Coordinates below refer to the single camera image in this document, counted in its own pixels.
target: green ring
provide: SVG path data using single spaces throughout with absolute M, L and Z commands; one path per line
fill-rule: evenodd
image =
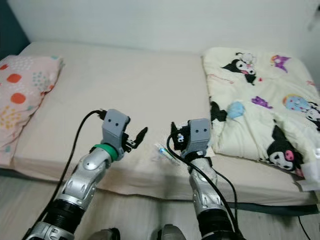
M 96 144 L 93 147 L 105 150 L 111 156 L 112 162 L 118 159 L 118 153 L 112 146 L 106 144 Z

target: beige bed sheet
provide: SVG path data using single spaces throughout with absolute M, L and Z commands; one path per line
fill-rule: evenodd
M 24 128 L 12 166 L 28 176 L 57 180 L 82 118 L 94 109 L 127 114 L 132 136 L 149 131 L 137 150 L 112 164 L 99 187 L 120 194 L 190 200 L 184 165 L 159 159 L 155 143 L 165 143 L 171 121 L 209 117 L 206 78 L 199 55 L 150 52 L 74 43 L 33 42 L 21 55 L 61 56 L 65 66 L 54 89 Z M 91 117 L 80 133 L 72 166 L 100 142 L 102 121 Z M 301 192 L 293 175 L 250 160 L 217 155 L 213 166 L 235 185 L 239 202 L 306 205 L 317 201 Z M 218 187 L 233 201 L 224 181 Z

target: purple print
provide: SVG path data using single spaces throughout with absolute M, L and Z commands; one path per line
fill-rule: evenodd
M 274 64 L 274 66 L 276 68 L 280 68 L 283 71 L 285 71 L 286 73 L 288 73 L 287 69 L 285 68 L 284 64 L 286 63 L 286 61 L 288 61 L 291 57 L 287 57 L 287 56 L 279 56 L 279 55 L 274 55 L 271 58 L 271 63 Z
M 251 102 L 253 102 L 254 104 L 260 105 L 262 107 L 265 107 L 267 109 L 273 109 L 273 106 L 268 106 L 268 102 L 263 100 L 261 97 L 256 96 L 255 98 L 251 99 Z

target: black cable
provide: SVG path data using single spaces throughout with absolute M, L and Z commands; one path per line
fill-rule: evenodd
M 232 222 L 232 225 L 233 225 L 233 228 L 234 228 L 234 231 L 239 234 L 240 236 L 243 236 L 238 225 L 237 225 L 237 221 L 234 217 L 234 215 L 232 214 L 232 211 L 226 201 L 226 199 L 224 198 L 224 196 L 222 195 L 222 193 L 219 191 L 219 189 L 217 188 L 217 186 L 211 181 L 211 179 L 201 170 L 199 169 L 197 166 L 193 165 L 192 163 L 186 161 L 185 159 L 183 159 L 181 156 L 179 156 L 178 154 L 176 154 L 171 148 L 170 148 L 170 139 L 173 137 L 173 135 L 176 134 L 176 132 L 172 132 L 167 140 L 166 140 L 166 147 L 168 149 L 168 151 L 174 156 L 176 157 L 177 159 L 179 159 L 180 161 L 182 161 L 183 163 L 187 164 L 190 168 L 196 170 L 199 174 L 201 174 L 204 179 L 207 180 L 207 182 L 211 185 L 211 187 L 216 191 L 216 193 L 219 195 L 227 213 L 229 214 L 229 217 L 231 219 L 231 222 Z
M 235 189 L 234 185 L 232 184 L 232 182 L 226 176 L 223 176 L 220 172 L 216 171 L 215 169 L 213 169 L 213 170 L 215 171 L 216 174 L 218 174 L 220 177 L 222 177 L 224 180 L 226 180 L 228 182 L 228 184 L 232 188 L 233 196 L 234 196 L 234 218 L 235 218 L 237 227 L 239 227 L 239 222 L 238 222 L 238 197 L 237 197 L 236 189 Z
M 51 205 L 51 203 L 54 201 L 54 199 L 55 199 L 55 197 L 56 197 L 56 195 L 57 195 L 57 193 L 58 193 L 58 191 L 59 191 L 59 189 L 60 189 L 60 187 L 61 187 L 61 185 L 62 185 L 62 183 L 63 183 L 63 181 L 64 181 L 64 178 L 65 178 L 65 176 L 66 176 L 67 170 L 68 170 L 69 165 L 70 165 L 70 163 L 71 163 L 72 157 L 74 156 L 74 153 L 75 153 L 75 149 L 76 149 L 76 145 L 77 145 L 77 141 L 78 141 L 78 137 L 79 137 L 79 133 L 80 133 L 80 131 L 81 131 L 81 128 L 83 127 L 83 125 L 84 125 L 84 123 L 86 122 L 86 120 L 87 120 L 92 114 L 101 114 L 101 113 L 102 113 L 101 110 L 91 111 L 91 112 L 89 112 L 89 113 L 83 118 L 82 122 L 80 123 L 80 125 L 79 125 L 79 127 L 78 127 L 78 130 L 76 131 L 76 135 L 75 135 L 75 138 L 74 138 L 74 141 L 73 141 L 73 146 L 72 146 L 72 150 L 71 150 L 69 159 L 68 159 L 68 161 L 67 161 L 66 164 L 65 164 L 65 167 L 64 167 L 64 170 L 63 170 L 63 172 L 62 172 L 62 175 L 61 175 L 61 177 L 60 177 L 60 179 L 59 179 L 59 182 L 58 182 L 58 184 L 57 184 L 57 186 L 56 186 L 56 188 L 55 188 L 55 190 L 54 190 L 54 192 L 53 192 L 53 194 L 52 194 L 52 196 L 51 196 L 51 199 L 49 200 L 48 204 L 45 206 L 45 208 L 43 209 L 43 211 L 41 212 L 41 214 L 39 215 L 39 217 L 37 218 L 37 220 L 36 220 L 35 223 L 33 224 L 32 229 L 34 228 L 34 226 L 36 225 L 37 222 L 40 222 L 40 221 L 44 218 L 44 216 L 45 216 L 45 214 L 46 214 L 46 212 L 47 212 L 47 210 L 48 210 L 48 207 L 49 207 L 49 206 Z
M 301 222 L 300 216 L 298 216 L 298 219 L 299 219 L 300 226 L 301 226 L 301 228 L 302 228 L 302 230 L 303 230 L 303 232 L 304 232 L 304 234 L 305 234 L 306 238 L 307 238 L 308 240 L 311 240 L 311 239 L 310 239 L 310 237 L 309 237 L 309 235 L 307 234 L 307 232 L 306 232 L 306 230 L 305 230 L 304 226 L 302 225 L 302 222 Z

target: mattress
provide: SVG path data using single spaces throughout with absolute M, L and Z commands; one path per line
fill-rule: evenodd
M 91 110 L 117 109 L 130 116 L 132 138 L 149 131 L 138 149 L 114 162 L 99 187 L 125 195 L 190 200 L 187 167 L 160 158 L 170 123 L 209 118 L 210 104 L 201 57 L 75 43 L 33 42 L 21 55 L 61 56 L 65 66 L 54 89 L 24 128 L 11 166 L 31 177 L 57 180 L 69 157 L 77 128 Z M 68 171 L 102 139 L 102 121 L 85 123 Z M 308 205 L 312 192 L 301 192 L 295 176 L 247 159 L 216 155 L 214 168 L 234 184 L 238 201 L 262 205 Z M 227 201 L 230 186 L 219 180 Z

